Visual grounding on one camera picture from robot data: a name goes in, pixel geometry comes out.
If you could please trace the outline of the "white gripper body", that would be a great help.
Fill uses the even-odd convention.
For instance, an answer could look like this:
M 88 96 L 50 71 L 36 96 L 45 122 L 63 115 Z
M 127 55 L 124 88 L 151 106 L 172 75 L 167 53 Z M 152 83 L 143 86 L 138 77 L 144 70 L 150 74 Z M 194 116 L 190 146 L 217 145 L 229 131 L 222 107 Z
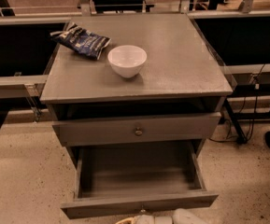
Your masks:
M 135 224 L 155 224 L 155 217 L 150 215 L 137 216 Z

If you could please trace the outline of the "cream ribbed gripper finger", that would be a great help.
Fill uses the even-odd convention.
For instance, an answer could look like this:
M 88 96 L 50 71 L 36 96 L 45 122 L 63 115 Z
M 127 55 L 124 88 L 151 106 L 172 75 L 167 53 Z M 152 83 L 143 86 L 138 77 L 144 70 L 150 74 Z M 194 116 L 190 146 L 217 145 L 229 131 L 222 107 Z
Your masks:
M 115 224 L 136 224 L 138 216 L 127 217 L 125 219 L 117 221 Z

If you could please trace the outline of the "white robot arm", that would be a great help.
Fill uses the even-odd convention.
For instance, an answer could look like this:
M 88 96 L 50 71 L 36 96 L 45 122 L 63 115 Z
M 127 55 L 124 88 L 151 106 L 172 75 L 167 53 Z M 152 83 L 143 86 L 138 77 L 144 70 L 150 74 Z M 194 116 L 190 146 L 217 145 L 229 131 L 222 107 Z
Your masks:
M 115 224 L 208 224 L 192 212 L 179 208 L 171 216 L 139 215 L 127 217 Z

